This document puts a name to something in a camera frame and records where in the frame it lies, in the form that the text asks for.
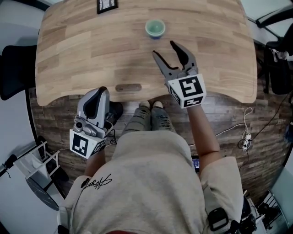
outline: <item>wooden tabletop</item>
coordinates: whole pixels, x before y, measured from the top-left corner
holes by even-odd
[[[98,15],[97,0],[65,0],[48,8],[36,57],[38,103],[106,86],[112,101],[145,101],[168,93],[152,57],[179,66],[169,41],[196,57],[208,92],[240,102],[256,98],[253,40],[240,0],[118,0]],[[145,23],[161,19],[166,32],[152,40]]]

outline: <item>small bowl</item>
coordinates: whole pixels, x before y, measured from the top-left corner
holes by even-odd
[[[146,22],[146,32],[151,39],[160,39],[165,30],[166,26],[162,20],[149,20]]]

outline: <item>beige t-shirt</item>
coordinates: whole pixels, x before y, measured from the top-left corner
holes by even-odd
[[[66,198],[67,207],[73,205],[71,233],[210,233],[202,191],[206,183],[229,220],[241,218],[236,159],[209,164],[199,179],[187,142],[170,131],[123,135],[112,160],[87,184],[85,179],[78,178]]]

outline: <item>wooden floor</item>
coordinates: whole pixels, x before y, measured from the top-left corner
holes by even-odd
[[[243,122],[244,110],[252,107],[253,113],[246,117],[249,132],[252,137],[258,133],[263,126],[274,116],[281,101],[285,96],[277,96],[263,93],[262,79],[258,80],[257,99],[253,104],[241,104],[240,102],[226,96],[207,96],[202,105],[215,133],[219,133],[233,125]],[[62,150],[59,154],[61,167],[67,172],[70,181],[62,184],[62,189],[67,193],[73,181],[83,174],[86,161],[69,151],[69,129],[72,128],[73,119],[76,115],[77,104],[81,96],[66,96],[59,98],[47,106],[39,106],[36,100],[35,90],[30,91],[30,101],[33,112],[33,119],[38,135],[42,135],[48,141],[50,150]],[[178,104],[171,96],[157,98],[163,103],[169,113],[174,127],[188,144],[193,144],[190,125],[186,110],[178,107]],[[123,103],[124,114],[115,125],[116,138],[119,139],[126,123],[130,120],[138,102]],[[274,181],[278,169],[280,169],[286,154],[289,143],[284,139],[284,132],[292,116],[292,110],[287,100],[280,108],[274,120],[258,135],[252,142],[248,151],[242,152],[237,147],[238,141],[242,138],[244,126],[218,136],[222,155],[236,157],[238,166],[241,167],[242,185],[248,190],[254,202],[264,196],[265,192]],[[115,145],[106,148],[107,160],[115,150]],[[191,147],[192,155],[196,155],[195,147]]]

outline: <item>black chair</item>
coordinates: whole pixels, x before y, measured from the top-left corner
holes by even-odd
[[[277,42],[268,42],[264,50],[264,62],[257,58],[257,62],[262,66],[259,77],[263,74],[266,78],[265,93],[269,92],[269,83],[271,79],[271,88],[275,94],[287,94],[292,90],[291,75],[288,61],[277,57],[277,62],[274,61],[274,56],[271,49],[279,52],[287,51],[289,55],[293,55],[293,24],[289,27],[286,35]]]
[[[0,56],[0,97],[7,100],[36,86],[37,46],[6,46]]]

